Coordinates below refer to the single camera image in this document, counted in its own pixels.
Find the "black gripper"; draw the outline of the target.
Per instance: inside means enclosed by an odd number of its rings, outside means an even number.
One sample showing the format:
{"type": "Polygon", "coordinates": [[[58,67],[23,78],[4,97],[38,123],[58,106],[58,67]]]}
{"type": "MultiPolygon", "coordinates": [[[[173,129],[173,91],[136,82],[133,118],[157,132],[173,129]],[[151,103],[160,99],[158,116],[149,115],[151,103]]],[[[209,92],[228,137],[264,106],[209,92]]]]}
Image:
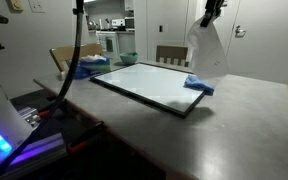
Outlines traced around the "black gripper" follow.
{"type": "Polygon", "coordinates": [[[226,7],[225,1],[226,0],[207,0],[206,1],[206,5],[205,5],[206,14],[203,16],[202,21],[200,23],[201,27],[208,26],[209,22],[212,19],[212,15],[214,15],[212,21],[215,21],[217,18],[220,17],[221,8],[226,7]]]}

